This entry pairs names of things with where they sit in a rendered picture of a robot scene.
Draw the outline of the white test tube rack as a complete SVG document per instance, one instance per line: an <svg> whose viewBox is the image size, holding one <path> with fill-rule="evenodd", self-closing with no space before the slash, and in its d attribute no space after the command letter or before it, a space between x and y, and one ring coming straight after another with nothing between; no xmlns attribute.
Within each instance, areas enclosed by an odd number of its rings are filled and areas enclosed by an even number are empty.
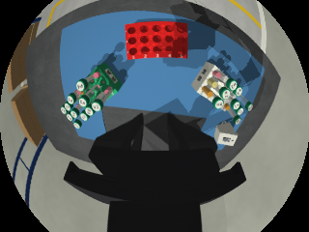
<svg viewBox="0 0 309 232"><path fill-rule="evenodd" d="M208 83L207 80L209 78L213 79L214 81L216 81L217 83L219 83L221 86L223 87L227 87L226 85L224 85L222 82L220 82L218 79L216 79L214 76L212 76L212 72L213 71L217 71L219 73L222 73L223 75L227 76L225 73L223 73L216 65L206 62L205 65L203 66L203 68L199 71L199 73L197 74L196 78L194 79L194 81L192 82L191 86L195 89L195 91L197 93L199 93L200 95L202 95L203 97L205 97L206 99L208 99L209 101L211 101L209 99L209 97L202 91L202 87L203 86L207 86L209 87L218 97L219 93L217 93ZM227 76L228 77L228 76ZM221 98L221 97L220 97ZM221 98L222 99L222 98ZM223 99L222 99L223 100ZM224 104L228 103L226 100L223 100ZM211 101L212 102L212 101ZM222 110L226 111L224 104L222 106ZM229 104L229 103L228 103ZM230 106L230 104L229 104Z"/></svg>

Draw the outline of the red rack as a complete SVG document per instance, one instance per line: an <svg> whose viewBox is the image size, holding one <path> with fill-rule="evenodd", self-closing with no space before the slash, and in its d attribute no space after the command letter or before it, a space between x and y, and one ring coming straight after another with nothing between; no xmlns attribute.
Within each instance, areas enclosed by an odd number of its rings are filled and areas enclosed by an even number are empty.
<svg viewBox="0 0 309 232"><path fill-rule="evenodd" d="M137 22L126 24L125 29L127 60L162 57L187 58L187 23Z"/></svg>

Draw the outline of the blue bench mat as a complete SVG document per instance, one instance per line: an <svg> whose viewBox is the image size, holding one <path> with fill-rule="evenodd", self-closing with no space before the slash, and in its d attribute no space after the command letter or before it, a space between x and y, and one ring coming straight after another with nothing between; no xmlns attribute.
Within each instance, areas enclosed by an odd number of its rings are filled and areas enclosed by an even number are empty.
<svg viewBox="0 0 309 232"><path fill-rule="evenodd" d="M148 21L187 23L187 58L127 60L125 25ZM224 121L230 122L236 132L248 111L236 98L243 112L239 115L240 123L235 125L227 110L216 109L211 101L195 91L191 84L205 63L216 65L233 78L242 88L241 94L251 103L265 71L238 43L195 20L149 11L100 14L62 29L60 69L66 101L76 90L76 82L105 62L123 86L104 106L207 118L200 131L213 138L216 126Z"/></svg>

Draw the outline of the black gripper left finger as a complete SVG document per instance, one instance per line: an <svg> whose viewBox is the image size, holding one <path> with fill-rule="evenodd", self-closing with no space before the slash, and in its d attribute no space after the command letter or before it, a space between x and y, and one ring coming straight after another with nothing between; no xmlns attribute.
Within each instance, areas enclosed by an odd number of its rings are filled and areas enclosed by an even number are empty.
<svg viewBox="0 0 309 232"><path fill-rule="evenodd" d="M140 113L132 120L97 137L93 146L113 147L120 148L121 150L141 151L143 128L144 118L143 113Z"/></svg>

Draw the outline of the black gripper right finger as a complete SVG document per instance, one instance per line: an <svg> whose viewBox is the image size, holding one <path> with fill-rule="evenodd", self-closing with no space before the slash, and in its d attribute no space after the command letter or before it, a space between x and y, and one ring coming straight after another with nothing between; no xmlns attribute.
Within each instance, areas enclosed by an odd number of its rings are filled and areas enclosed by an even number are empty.
<svg viewBox="0 0 309 232"><path fill-rule="evenodd" d="M167 137L169 151L212 148L215 153L218 148L213 137L180 121L170 113L167 113Z"/></svg>

